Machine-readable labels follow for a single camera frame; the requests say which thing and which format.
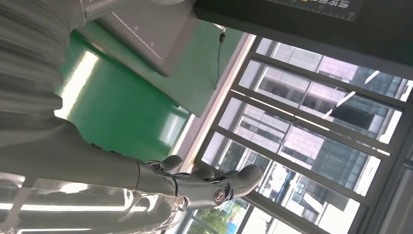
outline building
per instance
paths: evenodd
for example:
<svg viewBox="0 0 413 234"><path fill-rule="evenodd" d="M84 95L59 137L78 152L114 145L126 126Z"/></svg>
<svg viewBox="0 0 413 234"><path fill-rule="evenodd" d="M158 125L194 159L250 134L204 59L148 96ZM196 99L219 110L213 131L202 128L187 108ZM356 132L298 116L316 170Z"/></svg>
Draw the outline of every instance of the building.
<svg viewBox="0 0 413 234"><path fill-rule="evenodd" d="M270 40L263 39L257 52L396 99L407 98L412 86L411 81L399 77ZM240 85L384 143L390 140L394 131L390 126L396 125L400 116L399 111L355 92L254 61ZM373 156L237 99L229 103L220 126L362 195L380 163ZM224 137L214 136L203 160L223 171L260 166L265 171L257 188L261 194L325 230L349 227L359 206Z"/></svg>

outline robotic hand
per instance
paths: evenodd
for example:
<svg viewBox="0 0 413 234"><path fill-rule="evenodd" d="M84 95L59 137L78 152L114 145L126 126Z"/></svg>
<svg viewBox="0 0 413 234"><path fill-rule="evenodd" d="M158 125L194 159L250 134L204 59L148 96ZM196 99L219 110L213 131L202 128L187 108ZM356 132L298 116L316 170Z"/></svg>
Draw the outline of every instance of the robotic hand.
<svg viewBox="0 0 413 234"><path fill-rule="evenodd" d="M185 198L187 209L200 209L221 205L224 201L247 195L260 182L263 172L256 165L249 165L240 172L230 171L214 178L213 171L201 168L197 171L169 174L182 163L179 156L170 156L162 162L150 161L159 176L175 184L176 196Z"/></svg>

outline window pane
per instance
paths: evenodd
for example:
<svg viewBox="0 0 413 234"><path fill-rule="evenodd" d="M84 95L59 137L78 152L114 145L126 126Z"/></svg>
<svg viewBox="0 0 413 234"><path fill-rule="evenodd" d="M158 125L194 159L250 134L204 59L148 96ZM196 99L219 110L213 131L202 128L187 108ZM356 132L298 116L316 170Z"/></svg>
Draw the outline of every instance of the window pane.
<svg viewBox="0 0 413 234"><path fill-rule="evenodd" d="M225 172L243 168L250 155L259 154L219 133L215 133L202 160ZM259 166L265 167L265 170L263 180L256 188L257 192L332 234L347 233L358 210L358 202L275 161L259 156L263 160L267 160L268 163L259 164ZM358 184L363 184L362 180L368 176L363 173Z"/></svg>
<svg viewBox="0 0 413 234"><path fill-rule="evenodd" d="M355 92L251 61L240 85L312 115L389 143L401 112Z"/></svg>
<svg viewBox="0 0 413 234"><path fill-rule="evenodd" d="M301 234L287 224L271 217L258 208L254 208L243 234Z"/></svg>
<svg viewBox="0 0 413 234"><path fill-rule="evenodd" d="M240 226L249 204L236 199L221 206L197 210L192 214L185 234L235 234Z"/></svg>
<svg viewBox="0 0 413 234"><path fill-rule="evenodd" d="M376 157L235 98L229 102L219 125L363 195L367 192L380 162ZM249 163L251 151L244 146L232 142L227 148L226 154L220 159L221 170L239 170ZM269 166L269 160L263 156L255 158L252 163L259 165L263 171L267 168L283 170L274 165ZM274 178L273 183L277 185L271 187L281 189L289 172L284 170L282 174L282 179ZM264 189L261 192L267 197L275 197L271 195L274 191Z"/></svg>
<svg viewBox="0 0 413 234"><path fill-rule="evenodd" d="M412 80L343 62L269 39L262 39L257 53L402 101L407 100L413 87Z"/></svg>

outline window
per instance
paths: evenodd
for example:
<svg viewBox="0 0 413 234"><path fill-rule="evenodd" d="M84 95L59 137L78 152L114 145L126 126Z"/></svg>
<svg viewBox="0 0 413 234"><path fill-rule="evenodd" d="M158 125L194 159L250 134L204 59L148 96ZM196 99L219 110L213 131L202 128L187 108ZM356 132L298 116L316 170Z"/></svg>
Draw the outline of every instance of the window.
<svg viewBox="0 0 413 234"><path fill-rule="evenodd" d="M404 113L413 108L405 102L413 81L258 40L197 161L222 172L251 164L264 172L239 232L300 233L280 220L312 233L357 229L354 219L372 210L383 188L374 178L388 173L395 139L406 137L399 120L413 121Z"/></svg>

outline gray panel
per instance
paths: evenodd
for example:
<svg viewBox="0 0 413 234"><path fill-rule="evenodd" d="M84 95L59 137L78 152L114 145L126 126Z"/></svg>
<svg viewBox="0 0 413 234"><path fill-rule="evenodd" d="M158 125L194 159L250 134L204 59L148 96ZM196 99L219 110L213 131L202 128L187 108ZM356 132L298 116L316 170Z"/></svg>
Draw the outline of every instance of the gray panel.
<svg viewBox="0 0 413 234"><path fill-rule="evenodd" d="M193 4L194 0L176 5L136 0L98 22L160 74L169 76L197 25Z"/></svg>

